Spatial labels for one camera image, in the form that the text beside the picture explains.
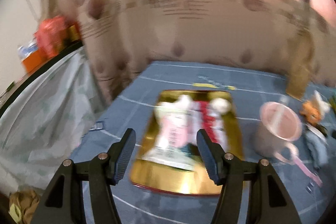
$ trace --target gray bedspread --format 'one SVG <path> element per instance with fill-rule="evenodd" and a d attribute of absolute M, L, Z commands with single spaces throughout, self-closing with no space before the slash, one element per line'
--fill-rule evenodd
<path fill-rule="evenodd" d="M 123 224 L 207 224 L 211 222 L 218 197 L 188 197 L 152 193 L 131 184 L 128 173 L 132 159 L 136 156 L 139 144 L 152 114 L 152 106 L 163 90 L 209 89 L 197 88 L 193 83 L 210 83 L 220 89 L 226 85 L 235 86 L 230 90 L 240 129 L 243 135 L 246 160 L 257 162 L 261 157 L 251 147 L 251 135 L 259 122 L 259 108 L 267 101 L 278 101 L 285 93 L 285 78 L 280 75 L 253 70 L 235 69 L 200 63 L 154 62 L 112 103 L 100 117 L 105 121 L 105 130 L 89 132 L 71 155 L 74 162 L 91 160 L 98 153 L 107 151 L 112 143 L 120 140 L 127 128 L 137 133 L 137 145 L 128 165 L 125 177 L 116 187 L 113 195 Z M 305 99 L 318 90 L 329 98 L 332 89 L 310 84 Z M 301 102 L 290 98 L 289 107 L 299 112 Z M 334 113 L 327 114 L 322 125 L 331 130 L 336 126 Z M 312 170 L 311 157 L 301 137 L 294 143 L 300 151 L 300 158 Z M 274 168 L 285 184 L 303 224 L 315 223 L 325 210 L 336 189 L 336 140 L 329 137 L 329 164 L 319 172 L 323 187 L 306 190 L 310 179 L 295 165 L 284 165 L 272 161 Z M 87 223 L 94 223 L 90 206 L 89 187 L 83 185 L 85 214 Z M 239 224 L 245 223 L 248 189 L 244 190 Z"/>

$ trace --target white wall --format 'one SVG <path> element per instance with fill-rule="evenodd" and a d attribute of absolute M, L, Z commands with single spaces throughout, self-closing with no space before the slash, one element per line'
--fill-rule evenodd
<path fill-rule="evenodd" d="M 30 2 L 40 17 L 40 0 Z M 28 43 L 37 26 L 26 0 L 0 0 L 0 93 L 24 76 L 17 46 Z"/>

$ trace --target candy wrapper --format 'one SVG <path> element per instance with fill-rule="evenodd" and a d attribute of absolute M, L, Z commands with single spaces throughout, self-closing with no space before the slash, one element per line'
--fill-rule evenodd
<path fill-rule="evenodd" d="M 56 16 L 41 22 L 35 33 L 37 45 L 46 59 L 58 55 L 68 40 L 68 27 L 63 16 Z"/>
<path fill-rule="evenodd" d="M 196 134 L 205 129 L 211 140 L 227 149 L 227 138 L 221 115 L 230 110 L 227 100 L 217 98 L 211 102 L 193 101 L 188 95 L 181 95 L 174 103 L 161 102 L 155 106 L 160 133 L 155 146 L 143 157 L 171 167 L 194 170 L 191 146 L 197 146 Z"/>

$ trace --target yellow label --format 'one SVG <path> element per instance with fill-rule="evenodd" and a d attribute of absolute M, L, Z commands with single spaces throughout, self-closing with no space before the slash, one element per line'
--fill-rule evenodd
<path fill-rule="evenodd" d="M 204 86 L 204 87 L 213 88 L 213 89 L 218 88 L 218 87 L 216 87 L 215 85 L 212 85 L 212 84 L 202 84 L 202 83 L 193 83 L 193 86 Z"/>
<path fill-rule="evenodd" d="M 70 31 L 70 40 L 71 40 L 71 42 L 79 40 L 79 34 L 78 34 L 78 32 L 76 30 L 76 27 L 74 25 L 72 25 L 69 28 L 69 31 Z"/>
<path fill-rule="evenodd" d="M 9 214 L 13 218 L 13 220 L 15 221 L 15 223 L 20 223 L 21 222 L 21 220 L 22 220 L 21 210 L 14 203 L 11 205 L 11 207 L 9 209 Z"/>

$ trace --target gold tray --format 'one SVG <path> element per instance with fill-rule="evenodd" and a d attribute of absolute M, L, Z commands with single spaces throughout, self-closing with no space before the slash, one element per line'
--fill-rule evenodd
<path fill-rule="evenodd" d="M 225 91 L 212 90 L 164 90 L 160 94 L 158 102 L 172 103 L 182 94 L 189 95 L 196 101 L 210 101 L 215 98 L 223 98 L 232 104 L 231 111 L 222 115 L 229 146 L 226 152 L 231 152 L 239 159 L 244 160 L 242 135 L 235 116 L 231 94 Z M 134 185 L 171 194 L 220 194 L 222 187 L 215 185 L 210 180 L 201 157 L 196 157 L 198 160 L 196 160 L 194 171 L 180 170 L 167 165 L 142 160 L 142 156 L 154 146 L 158 133 L 159 125 L 154 114 L 152 114 L 147 132 L 142 139 L 142 146 L 139 149 L 130 173 L 130 180 Z"/>

